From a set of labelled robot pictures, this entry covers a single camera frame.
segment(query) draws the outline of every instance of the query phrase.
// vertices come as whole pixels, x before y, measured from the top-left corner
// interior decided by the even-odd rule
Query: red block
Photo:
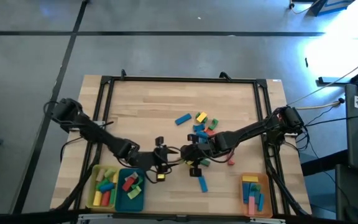
[[[106,191],[105,193],[103,193],[103,195],[102,195],[102,202],[101,202],[101,205],[102,205],[102,206],[109,206],[110,194],[111,194],[111,191],[110,191],[110,190],[108,190],[108,191]]]
[[[125,182],[125,184],[122,186],[122,189],[124,189],[125,191],[128,191],[129,188],[131,187],[132,184],[134,184],[135,179],[133,177],[130,177],[127,179],[127,181]]]
[[[229,153],[229,154],[227,155],[227,158],[229,158],[232,154],[234,154],[234,153],[233,153],[233,152],[232,152],[232,153]],[[227,164],[228,164],[229,166],[233,166],[233,165],[235,164],[233,157],[231,157],[231,159],[229,159],[229,161],[227,162]]]
[[[248,199],[248,215],[255,215],[255,197],[253,196]]]

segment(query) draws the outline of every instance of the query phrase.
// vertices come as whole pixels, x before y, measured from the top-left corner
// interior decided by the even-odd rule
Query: concrete floor
[[[0,0],[0,30],[71,31],[80,6],[79,0]],[[77,98],[84,75],[118,75],[125,68],[128,75],[217,77],[225,71],[236,78],[281,79],[287,101],[293,101],[317,89],[317,77],[338,77],[358,65],[358,1],[346,11],[319,17],[295,15],[287,7],[288,2],[280,0],[94,1],[86,7],[80,31],[285,32],[285,36],[77,36],[58,98]],[[306,7],[296,5],[298,11]],[[292,37],[294,32],[305,36]],[[315,32],[326,34],[315,37]],[[14,204],[42,121],[42,105],[51,95],[69,38],[0,36],[0,138],[5,140],[0,147],[0,192],[4,192],[0,213],[9,212]],[[296,105],[330,103],[343,93],[341,87],[329,87]],[[309,121],[322,111],[301,115]],[[344,111],[342,106],[321,119],[344,117]],[[309,131],[320,157],[347,147],[344,121]],[[24,212],[49,209],[59,151],[66,139],[57,125],[50,125]],[[303,162],[314,158],[310,150],[301,153]],[[305,180],[313,213],[333,217],[327,211],[335,211],[329,177],[317,174]]]

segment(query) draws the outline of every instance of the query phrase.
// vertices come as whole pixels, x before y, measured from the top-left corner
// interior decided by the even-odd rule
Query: teal tray
[[[139,187],[142,189],[140,194],[133,199],[130,199],[127,195],[128,192],[122,189],[125,184],[125,178],[130,176],[134,171],[143,178],[143,182]],[[118,175],[117,195],[115,209],[117,212],[141,212],[144,207],[144,194],[145,194],[145,182],[147,179],[144,176],[144,172],[141,169],[121,169]]]

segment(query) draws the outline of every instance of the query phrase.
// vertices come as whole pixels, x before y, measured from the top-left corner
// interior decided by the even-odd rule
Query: wooden table
[[[101,76],[86,75],[78,98],[83,110],[92,117],[98,95]],[[267,80],[268,92],[274,110],[286,105],[280,80]],[[104,103],[100,109],[100,118]],[[252,85],[240,83],[183,83],[183,82],[114,82],[108,121],[114,121],[106,129],[117,137],[131,139],[140,145],[141,151],[152,151],[154,139],[164,136],[168,146],[189,144],[186,137],[192,132],[194,121],[177,126],[174,120],[186,113],[194,116],[199,111],[216,118],[216,131],[237,130],[258,120]],[[78,137],[70,133],[68,140]],[[55,191],[50,207],[60,205],[77,184],[83,163],[86,141],[80,140],[65,148]],[[285,183],[295,200],[311,213],[298,153],[283,145],[280,151]],[[208,193],[201,193],[197,178],[189,176],[189,167],[182,164],[173,168],[165,182],[147,182],[145,205],[142,213],[187,215],[242,215],[239,194],[239,178],[243,172],[265,173],[260,137],[240,143],[234,155],[236,164],[211,163],[203,168]],[[100,164],[121,166],[103,146]],[[85,208],[89,181],[84,187],[80,208]],[[279,213],[283,213],[280,191],[275,185]]]

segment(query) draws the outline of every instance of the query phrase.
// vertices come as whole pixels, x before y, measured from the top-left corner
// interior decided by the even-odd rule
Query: pink block
[[[248,215],[255,215],[255,197],[253,196],[248,199]]]

